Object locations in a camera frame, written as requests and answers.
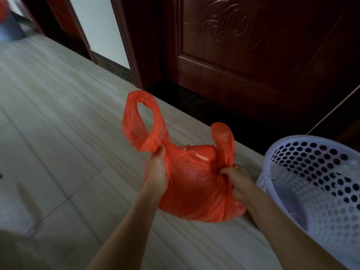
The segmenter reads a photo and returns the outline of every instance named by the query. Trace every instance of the hand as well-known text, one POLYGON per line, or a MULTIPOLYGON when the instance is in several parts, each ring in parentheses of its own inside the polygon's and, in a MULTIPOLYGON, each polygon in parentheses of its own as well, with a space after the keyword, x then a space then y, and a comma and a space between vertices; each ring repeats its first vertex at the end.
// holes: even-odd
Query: hand
POLYGON ((161 145, 158 151, 146 162, 148 166, 148 178, 144 187, 151 188, 151 191, 155 191, 156 194, 159 194, 160 196, 166 191, 169 182, 164 161, 165 153, 165 146, 161 145))
POLYGON ((229 180, 234 185, 232 196, 238 202, 246 204, 250 192, 256 188, 254 182, 251 180, 245 169, 240 165, 234 165, 232 168, 223 168, 219 171, 221 174, 226 174, 229 180))

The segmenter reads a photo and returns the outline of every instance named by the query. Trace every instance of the plastic bag handle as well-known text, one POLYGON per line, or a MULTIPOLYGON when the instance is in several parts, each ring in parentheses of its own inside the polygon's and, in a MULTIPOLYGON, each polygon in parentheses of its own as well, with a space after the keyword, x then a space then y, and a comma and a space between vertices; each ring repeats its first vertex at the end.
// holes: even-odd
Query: plastic bag handle
POLYGON ((155 98, 145 91, 133 91, 126 100, 122 131, 138 152, 156 152, 161 144, 170 141, 166 123, 155 98), (150 134, 140 117, 137 104, 142 103, 153 111, 154 125, 150 134))

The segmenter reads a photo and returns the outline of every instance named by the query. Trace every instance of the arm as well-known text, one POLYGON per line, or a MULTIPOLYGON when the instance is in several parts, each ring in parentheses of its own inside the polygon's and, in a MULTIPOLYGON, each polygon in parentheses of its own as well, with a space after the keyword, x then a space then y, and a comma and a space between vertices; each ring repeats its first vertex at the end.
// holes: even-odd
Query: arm
POLYGON ((138 198, 88 270, 140 269, 155 212, 168 184, 164 156, 162 146, 148 160, 148 179, 138 198))
POLYGON ((284 270, 346 269, 255 186, 241 166, 223 168, 220 173, 232 181, 234 199, 247 207, 284 270))

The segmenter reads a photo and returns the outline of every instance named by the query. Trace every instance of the white wall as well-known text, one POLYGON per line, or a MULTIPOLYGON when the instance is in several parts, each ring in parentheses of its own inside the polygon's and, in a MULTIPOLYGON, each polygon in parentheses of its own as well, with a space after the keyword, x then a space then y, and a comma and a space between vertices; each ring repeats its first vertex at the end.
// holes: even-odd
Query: white wall
POLYGON ((26 18, 31 20, 31 17, 27 13, 26 9, 24 8, 24 6, 20 2, 20 0, 7 0, 7 1, 9 2, 10 9, 13 12, 15 12, 15 13, 19 14, 20 16, 26 17, 26 18))
POLYGON ((70 0, 92 51, 130 68, 110 0, 70 0))

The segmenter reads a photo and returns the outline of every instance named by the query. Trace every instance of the wrist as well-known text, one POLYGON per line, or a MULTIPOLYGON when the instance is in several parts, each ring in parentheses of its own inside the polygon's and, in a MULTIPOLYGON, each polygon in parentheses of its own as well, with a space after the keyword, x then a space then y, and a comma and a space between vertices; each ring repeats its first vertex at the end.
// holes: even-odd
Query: wrist
POLYGON ((142 192, 150 196, 154 200, 160 200, 164 191, 160 186, 156 184, 155 180, 152 180, 150 177, 146 180, 145 184, 142 187, 142 192))

